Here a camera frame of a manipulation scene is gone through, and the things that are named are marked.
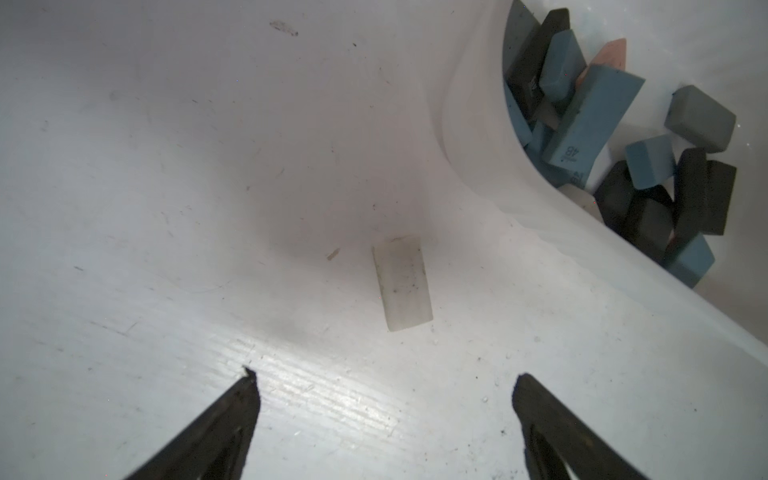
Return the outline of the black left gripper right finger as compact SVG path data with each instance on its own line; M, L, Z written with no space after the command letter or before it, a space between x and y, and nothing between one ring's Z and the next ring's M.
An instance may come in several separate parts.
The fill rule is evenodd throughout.
M515 383L512 407L521 423L531 479L643 479L582 420L525 373Z

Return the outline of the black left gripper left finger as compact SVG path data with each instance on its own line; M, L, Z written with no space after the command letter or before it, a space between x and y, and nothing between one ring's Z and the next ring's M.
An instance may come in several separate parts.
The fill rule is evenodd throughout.
M242 378L130 479L239 479L260 413L257 374Z

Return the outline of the black eraser 4B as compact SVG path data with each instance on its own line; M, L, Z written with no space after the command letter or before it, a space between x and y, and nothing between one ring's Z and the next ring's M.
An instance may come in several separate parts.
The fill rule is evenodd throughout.
M538 82L550 42L555 34L569 28L567 8L550 10L506 74L507 86L526 120L533 118L544 98Z

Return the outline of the pink eraser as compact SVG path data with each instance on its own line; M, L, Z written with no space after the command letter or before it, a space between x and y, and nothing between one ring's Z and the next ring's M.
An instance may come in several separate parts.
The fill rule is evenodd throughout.
M605 65L616 70L626 70L627 59L627 39L619 38L607 42L595 55L587 67L577 77L575 86L579 88L585 80L591 67L596 65Z

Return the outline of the blue eraser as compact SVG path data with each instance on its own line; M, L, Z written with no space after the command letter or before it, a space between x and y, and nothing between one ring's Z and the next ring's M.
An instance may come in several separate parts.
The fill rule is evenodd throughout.
M715 263L705 237L698 233L675 238L662 259L662 267L689 288L694 288Z
M605 65L590 68L542 153L542 161L589 172L645 80Z
M637 190L660 185L675 174L675 155L669 135L631 143L625 147L625 157Z
M556 33L549 44L539 77L539 87L556 107L567 106L575 94L576 80L586 61L572 29Z

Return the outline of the white eraser 4B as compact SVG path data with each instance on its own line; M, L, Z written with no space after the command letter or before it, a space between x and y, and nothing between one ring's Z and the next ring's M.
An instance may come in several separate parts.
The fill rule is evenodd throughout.
M558 191L595 218L598 222L604 224L604 219L598 204L589 192L582 190L573 184L562 185L558 188Z

